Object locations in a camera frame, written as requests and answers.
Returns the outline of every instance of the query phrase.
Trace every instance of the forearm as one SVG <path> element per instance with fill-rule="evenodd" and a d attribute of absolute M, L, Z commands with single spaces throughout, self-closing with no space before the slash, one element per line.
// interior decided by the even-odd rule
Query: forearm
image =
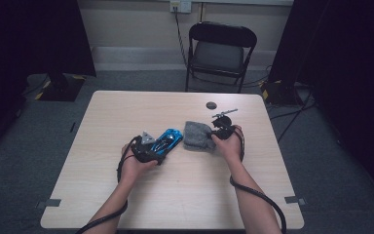
<path fill-rule="evenodd" d="M 92 222 L 107 215 L 111 215 L 117 212 L 119 209 L 121 209 L 125 205 L 132 188 L 133 183 L 125 183 L 123 181 L 120 182 L 115 187 L 114 191 L 111 193 L 109 198 L 105 201 L 101 208 L 99 208 L 99 210 L 95 213 L 95 215 L 91 218 L 89 222 Z M 91 228 L 85 233 L 116 233 L 119 221 L 120 216 L 114 217 L 108 221 L 101 223 L 100 225 Z"/>
<path fill-rule="evenodd" d="M 236 183 L 263 193 L 241 162 L 228 162 L 228 165 Z M 275 212 L 269 203 L 239 188 L 235 189 L 247 233 L 281 233 Z"/>

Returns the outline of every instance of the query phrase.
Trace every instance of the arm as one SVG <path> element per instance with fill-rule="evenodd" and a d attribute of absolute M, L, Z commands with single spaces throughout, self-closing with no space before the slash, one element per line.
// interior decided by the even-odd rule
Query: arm
<path fill-rule="evenodd" d="M 243 136 L 242 128 L 240 126 L 236 127 L 236 132 Z M 226 140 L 219 139 L 215 135 L 211 137 L 223 155 L 233 180 L 239 184 L 263 192 L 240 160 L 242 149 L 239 138 L 235 134 L 232 134 Z M 266 201 L 238 188 L 235 189 L 239 202 L 239 210 L 247 233 L 281 233 L 275 212 Z"/>
<path fill-rule="evenodd" d="M 157 165 L 157 161 L 151 161 L 148 163 L 140 163 L 135 157 L 131 157 L 133 155 L 132 151 L 129 150 L 129 152 L 126 155 L 127 157 L 130 157 L 127 159 L 123 165 L 123 170 L 121 172 L 121 179 L 120 182 L 115 187 L 114 191 L 111 193 L 109 198 L 105 201 L 105 203 L 99 208 L 99 210 L 95 213 L 93 218 L 91 218 L 90 222 L 97 220 L 101 217 L 104 217 L 106 215 L 110 215 L 112 213 L 117 212 L 119 209 L 121 209 L 124 204 L 126 203 L 128 197 L 130 196 L 130 193 L 135 186 L 135 183 L 137 179 L 147 170 Z M 117 225 L 120 221 L 120 217 L 117 216 L 115 218 L 112 218 L 108 221 L 105 221 L 101 223 L 98 226 L 95 226 L 88 231 L 86 231 L 86 234 L 91 233 L 116 233 L 117 231 Z"/>

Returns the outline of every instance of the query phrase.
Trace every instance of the white wall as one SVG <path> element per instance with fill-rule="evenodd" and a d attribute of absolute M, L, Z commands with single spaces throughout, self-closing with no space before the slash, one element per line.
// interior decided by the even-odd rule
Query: white wall
<path fill-rule="evenodd" d="M 178 49 L 177 26 L 168 1 L 79 1 L 92 47 Z M 257 51 L 275 51 L 291 6 L 205 3 L 204 20 L 243 25 L 258 36 Z M 180 31 L 187 45 L 189 28 L 200 20 L 202 4 L 180 14 Z"/>

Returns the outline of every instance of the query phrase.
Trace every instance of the gray cloth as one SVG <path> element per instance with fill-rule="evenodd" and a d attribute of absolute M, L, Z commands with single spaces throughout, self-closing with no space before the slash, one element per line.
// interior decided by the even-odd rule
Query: gray cloth
<path fill-rule="evenodd" d="M 187 121 L 184 128 L 184 148 L 195 151 L 211 151 L 215 143 L 211 137 L 211 127 L 197 122 Z"/>

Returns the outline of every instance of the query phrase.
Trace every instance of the hand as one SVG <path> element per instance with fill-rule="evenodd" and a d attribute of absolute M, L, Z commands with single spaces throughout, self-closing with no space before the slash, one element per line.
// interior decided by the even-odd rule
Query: hand
<path fill-rule="evenodd" d="M 124 151 L 127 148 L 127 144 L 124 145 L 124 147 L 121 150 L 121 154 L 124 153 Z M 129 182 L 129 183 L 135 183 L 136 180 L 146 171 L 153 168 L 157 165 L 157 161 L 150 161 L 148 163 L 141 163 L 139 162 L 135 156 L 132 150 L 130 149 L 126 156 L 125 156 L 125 162 L 121 171 L 121 180 L 122 182 Z"/>
<path fill-rule="evenodd" d="M 236 133 L 243 137 L 242 127 L 234 125 Z M 242 144 L 239 137 L 232 133 L 227 139 L 220 139 L 216 135 L 211 135 L 212 140 L 217 145 L 224 159 L 229 162 L 235 162 L 241 160 L 240 155 L 242 153 Z"/>

